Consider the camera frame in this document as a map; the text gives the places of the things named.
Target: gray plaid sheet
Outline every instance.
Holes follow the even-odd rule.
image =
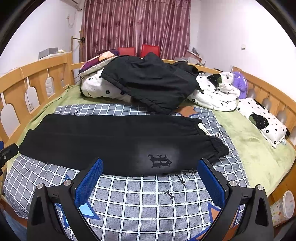
[[[211,110],[196,107],[190,118],[200,118],[206,129],[218,132],[230,154],[214,168],[228,180],[249,186],[244,168],[230,137]],[[67,115],[149,115],[152,112],[135,105],[81,104],[57,107],[56,114]],[[38,183],[60,185],[65,176],[74,178],[77,170],[44,164],[19,155],[7,174],[4,192],[16,213],[28,217],[33,192]],[[152,177],[101,175],[89,203],[100,220],[87,218],[97,236],[104,241],[155,240],[185,241],[193,239],[210,226],[207,203],[212,200],[195,170]],[[58,210],[63,223],[62,212]],[[70,227],[69,238],[76,240]]]

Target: silver screw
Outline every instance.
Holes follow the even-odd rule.
[[[72,183],[72,182],[71,182],[70,179],[64,181],[64,185],[65,185],[65,186],[69,186],[71,183]]]
[[[237,182],[235,181],[230,181],[229,184],[232,186],[232,187],[235,187],[237,185]]]
[[[261,184],[259,184],[257,187],[258,187],[258,189],[261,190],[261,191],[264,189],[264,187],[263,187]]]
[[[39,183],[38,185],[37,185],[37,188],[38,189],[40,189],[40,188],[42,188],[43,187],[43,183]]]

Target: curtain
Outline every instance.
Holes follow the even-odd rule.
[[[86,0],[82,22],[83,61],[96,50],[160,47],[160,57],[183,57],[189,48],[190,0]]]

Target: green blanket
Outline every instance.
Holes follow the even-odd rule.
[[[48,103],[28,123],[17,144],[21,144],[27,131],[35,129],[44,116],[54,113],[57,106],[97,103],[120,103],[120,101],[103,97],[96,99],[84,98],[80,95],[78,85],[69,87],[62,95]],[[256,127],[236,110],[232,112],[213,112],[218,122],[224,126],[231,137],[242,160],[250,186],[254,187],[257,184],[262,184],[269,196],[290,170],[295,159],[294,148],[288,143],[286,146],[279,144],[276,149],[273,149]],[[12,158],[8,162],[8,171],[14,159]]]

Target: bed sheet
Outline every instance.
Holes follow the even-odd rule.
[[[103,97],[82,97],[78,85],[68,88],[61,96],[48,103],[40,111],[39,115],[29,122],[17,144],[19,145],[23,141],[27,130],[34,129],[45,115],[54,113],[57,106],[97,103],[123,102]],[[182,105],[197,106],[190,101],[185,101]],[[286,146],[280,144],[276,149],[273,149],[257,128],[237,110],[231,112],[213,110],[213,113],[217,121],[226,129],[233,140],[245,168],[250,186],[255,187],[261,183],[266,190],[267,196],[269,196],[291,169],[295,160],[295,149],[289,143]],[[8,161],[8,172],[15,158]]]
[[[211,133],[219,133],[230,149],[229,155],[215,163],[214,168],[228,180],[249,186],[239,155],[231,138],[211,110],[199,108],[190,118],[200,118]],[[59,106],[57,114],[75,115],[149,115],[146,108],[123,104],[79,104]],[[44,164],[20,155],[16,158],[4,183],[9,203],[18,215],[27,218],[33,191],[40,182],[46,186],[60,185],[73,178],[77,170]],[[102,175],[89,198],[89,207],[100,219],[87,216],[87,221],[102,240],[195,240],[213,221],[216,210],[196,170],[152,177],[120,177]],[[241,217],[243,208],[237,214]],[[59,210],[61,221],[65,219]],[[68,236],[74,239],[70,227]]]

